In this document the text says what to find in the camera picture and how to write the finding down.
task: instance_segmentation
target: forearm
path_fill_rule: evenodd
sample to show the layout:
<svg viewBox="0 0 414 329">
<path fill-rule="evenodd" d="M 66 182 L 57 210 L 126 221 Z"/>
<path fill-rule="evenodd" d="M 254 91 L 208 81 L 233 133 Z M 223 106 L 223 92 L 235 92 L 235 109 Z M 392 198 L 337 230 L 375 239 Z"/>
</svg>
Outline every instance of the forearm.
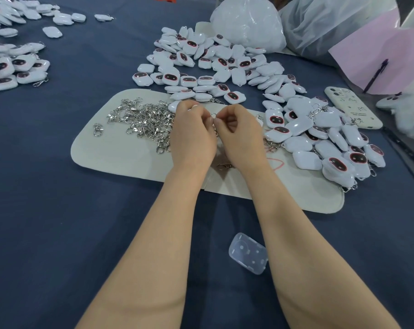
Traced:
<svg viewBox="0 0 414 329">
<path fill-rule="evenodd" d="M 245 179 L 291 328 L 399 328 L 270 168 Z"/>
<path fill-rule="evenodd" d="M 172 170 L 122 259 L 77 328 L 179 328 L 203 178 Z"/>
</svg>

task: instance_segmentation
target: pink paper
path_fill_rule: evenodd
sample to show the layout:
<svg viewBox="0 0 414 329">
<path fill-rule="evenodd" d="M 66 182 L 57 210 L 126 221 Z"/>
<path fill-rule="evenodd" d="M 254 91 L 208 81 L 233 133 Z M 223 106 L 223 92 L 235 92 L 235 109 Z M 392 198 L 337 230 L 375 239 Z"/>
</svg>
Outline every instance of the pink paper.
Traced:
<svg viewBox="0 0 414 329">
<path fill-rule="evenodd" d="M 401 29 L 398 9 L 369 22 L 329 49 L 353 84 L 365 89 L 385 59 L 388 65 L 368 93 L 391 95 L 414 80 L 414 28 Z"/>
</svg>

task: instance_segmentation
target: plastic bag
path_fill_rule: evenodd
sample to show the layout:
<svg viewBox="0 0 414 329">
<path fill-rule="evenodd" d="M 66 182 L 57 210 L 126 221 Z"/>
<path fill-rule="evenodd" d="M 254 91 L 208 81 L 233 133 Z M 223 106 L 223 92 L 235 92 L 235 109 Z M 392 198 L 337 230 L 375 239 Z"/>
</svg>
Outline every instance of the plastic bag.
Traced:
<svg viewBox="0 0 414 329">
<path fill-rule="evenodd" d="M 279 14 L 291 50 L 335 66 L 330 48 L 396 7 L 396 0 L 293 0 Z"/>
<path fill-rule="evenodd" d="M 286 47 L 280 16 L 268 0 L 224 0 L 210 22 L 216 33 L 233 44 L 262 47 L 268 53 Z"/>
</svg>

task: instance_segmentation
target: table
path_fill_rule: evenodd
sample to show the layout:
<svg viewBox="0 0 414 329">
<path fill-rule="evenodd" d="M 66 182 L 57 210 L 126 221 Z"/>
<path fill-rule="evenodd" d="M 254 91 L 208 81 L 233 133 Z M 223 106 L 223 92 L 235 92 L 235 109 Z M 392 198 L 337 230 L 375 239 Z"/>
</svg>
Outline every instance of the table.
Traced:
<svg viewBox="0 0 414 329">
<path fill-rule="evenodd" d="M 7 40 L 43 41 L 40 55 L 52 65 L 40 88 L 0 92 L 0 329 L 73 328 L 123 255 L 161 184 L 77 166 L 70 146 L 112 95 L 135 87 L 131 76 L 161 27 L 195 27 L 212 10 L 189 1 L 44 1 L 88 20 L 61 27 L 58 40 L 41 31 L 50 18 L 29 21 Z M 100 23 L 95 13 L 116 20 Z M 345 85 L 334 69 L 310 61 L 268 60 L 281 61 L 310 97 Z M 241 89 L 244 105 L 263 110 L 259 91 Z M 414 328 L 414 178 L 379 131 L 366 134 L 388 167 L 349 192 L 340 212 L 307 214 L 402 327 Z M 229 257 L 238 232 L 264 243 L 253 203 L 201 192 L 182 328 L 287 328 L 269 267 L 256 276 Z"/>
</svg>

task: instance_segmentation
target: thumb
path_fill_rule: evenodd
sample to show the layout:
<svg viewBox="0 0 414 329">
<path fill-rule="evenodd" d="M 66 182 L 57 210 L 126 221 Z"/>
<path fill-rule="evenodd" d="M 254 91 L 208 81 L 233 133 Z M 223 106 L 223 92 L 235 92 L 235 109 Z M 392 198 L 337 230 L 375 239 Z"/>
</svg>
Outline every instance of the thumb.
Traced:
<svg viewBox="0 0 414 329">
<path fill-rule="evenodd" d="M 230 132 L 226 123 L 222 119 L 216 117 L 214 119 L 214 126 L 216 127 L 216 131 L 222 142 L 227 141 L 227 139 L 232 135 L 232 132 Z"/>
<path fill-rule="evenodd" d="M 204 121 L 204 126 L 206 127 L 209 135 L 212 138 L 216 138 L 216 133 L 215 133 L 214 127 L 213 127 L 213 118 L 212 117 L 209 117 Z"/>
</svg>

